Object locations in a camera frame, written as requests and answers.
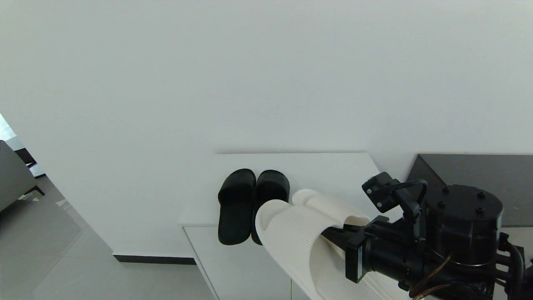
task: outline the black countertop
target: black countertop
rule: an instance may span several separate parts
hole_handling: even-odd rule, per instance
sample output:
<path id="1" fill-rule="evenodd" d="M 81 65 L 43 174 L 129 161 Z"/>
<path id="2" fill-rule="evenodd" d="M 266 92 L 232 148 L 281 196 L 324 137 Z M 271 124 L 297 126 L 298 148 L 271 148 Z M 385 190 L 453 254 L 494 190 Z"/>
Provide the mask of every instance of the black countertop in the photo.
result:
<path id="1" fill-rule="evenodd" d="M 533 155 L 419 154 L 408 180 L 426 179 L 428 196 L 442 185 L 470 185 L 496 195 L 504 227 L 533 226 Z"/>

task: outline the slipper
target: slipper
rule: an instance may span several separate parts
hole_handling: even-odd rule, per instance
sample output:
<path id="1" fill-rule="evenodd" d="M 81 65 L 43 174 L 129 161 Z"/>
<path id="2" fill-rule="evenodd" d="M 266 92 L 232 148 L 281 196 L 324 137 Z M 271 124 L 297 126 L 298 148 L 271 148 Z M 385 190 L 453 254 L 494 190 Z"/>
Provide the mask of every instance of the slipper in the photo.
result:
<path id="1" fill-rule="evenodd" d="M 254 188 L 255 174 L 250 169 L 233 172 L 222 184 L 219 191 L 219 241 L 222 244 L 240 244 L 250 236 Z"/>
<path id="2" fill-rule="evenodd" d="M 254 191 L 254 213 L 252 217 L 252 240 L 258 245 L 261 240 L 255 230 L 255 215 L 265 202 L 277 199 L 287 202 L 289 200 L 289 180 L 283 173 L 276 170 L 266 170 L 262 172 L 258 179 Z"/>
<path id="3" fill-rule="evenodd" d="M 346 279 L 344 251 L 320 235 L 330 226 L 365 225 L 365 214 L 312 190 L 296 192 L 292 202 L 265 203 L 255 227 L 267 252 L 310 299 L 409 299 L 397 282 L 376 272 L 360 283 Z"/>

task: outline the gray tiled floor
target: gray tiled floor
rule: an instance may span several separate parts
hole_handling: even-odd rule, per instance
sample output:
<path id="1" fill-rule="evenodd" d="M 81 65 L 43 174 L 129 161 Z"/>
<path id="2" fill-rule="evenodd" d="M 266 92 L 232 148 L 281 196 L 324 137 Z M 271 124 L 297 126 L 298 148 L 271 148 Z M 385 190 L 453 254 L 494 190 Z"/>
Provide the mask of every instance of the gray tiled floor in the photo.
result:
<path id="1" fill-rule="evenodd" d="M 45 196 L 0 215 L 1 300 L 213 299 L 196 266 L 116 261 L 50 180 L 38 181 Z"/>

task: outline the white slipper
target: white slipper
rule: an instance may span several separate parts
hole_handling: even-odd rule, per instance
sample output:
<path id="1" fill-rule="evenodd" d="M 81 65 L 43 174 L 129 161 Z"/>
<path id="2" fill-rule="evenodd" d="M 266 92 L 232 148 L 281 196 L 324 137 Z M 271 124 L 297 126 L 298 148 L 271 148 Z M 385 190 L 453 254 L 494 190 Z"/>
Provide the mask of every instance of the white slipper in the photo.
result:
<path id="1" fill-rule="evenodd" d="M 346 279 L 344 251 L 321 237 L 330 226 L 367 224 L 361 211 L 312 190 L 296 192 L 292 203 L 268 201 L 255 226 L 265 249 L 312 300 L 409 299 L 394 280 L 378 273 L 368 273 L 359 284 Z"/>

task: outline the wire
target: wire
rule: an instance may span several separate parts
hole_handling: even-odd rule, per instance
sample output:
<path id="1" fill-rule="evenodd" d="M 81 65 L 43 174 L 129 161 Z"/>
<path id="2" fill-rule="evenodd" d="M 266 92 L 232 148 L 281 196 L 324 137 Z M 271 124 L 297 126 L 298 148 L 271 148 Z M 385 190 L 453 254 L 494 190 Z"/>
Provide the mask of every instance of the wire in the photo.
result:
<path id="1" fill-rule="evenodd" d="M 524 260 L 522 259 L 522 255 L 518 251 L 518 249 L 515 247 L 515 245 L 511 243 L 507 243 L 509 245 L 509 253 L 511 254 L 511 260 L 513 261 L 513 283 L 511 286 L 510 293 L 508 295 L 509 300 L 519 300 L 520 299 L 520 291 L 522 289 L 522 281 L 524 280 Z"/>
<path id="2" fill-rule="evenodd" d="M 500 280 L 498 278 L 494 278 L 494 282 L 501 285 L 502 287 L 505 287 L 505 282 L 503 280 Z"/>
<path id="3" fill-rule="evenodd" d="M 412 187 L 418 184 L 422 185 L 422 190 L 420 191 L 420 194 L 418 195 L 416 202 L 418 202 L 418 204 L 422 204 L 422 201 L 424 200 L 424 196 L 426 196 L 426 193 L 427 193 L 427 181 L 426 180 L 417 179 L 417 180 L 412 180 L 412 181 L 408 181 L 404 183 L 393 184 L 391 186 L 387 186 L 386 190 L 388 192 L 392 192 L 396 190 L 401 190 L 403 188 Z"/>
<path id="4" fill-rule="evenodd" d="M 450 261 L 451 255 L 446 257 L 446 259 L 433 270 L 431 273 L 429 273 L 426 277 L 422 278 L 422 280 L 417 283 L 410 291 L 409 291 L 409 297 L 415 298 L 413 295 L 418 294 L 418 291 L 426 285 L 426 283 L 433 277 L 435 274 L 439 273 L 440 270 Z"/>
<path id="5" fill-rule="evenodd" d="M 420 292 L 418 294 L 416 294 L 413 298 L 414 299 L 420 299 L 420 298 L 423 298 L 425 296 L 427 296 L 428 294 L 434 292 L 434 291 L 437 291 L 437 290 L 440 290 L 440 289 L 443 289 L 443 288 L 447 288 L 449 286 L 451 286 L 452 284 L 451 283 L 448 283 L 446 285 L 439 285 L 439 286 L 435 286 L 435 287 L 432 287 L 432 288 L 429 288 L 423 292 Z"/>

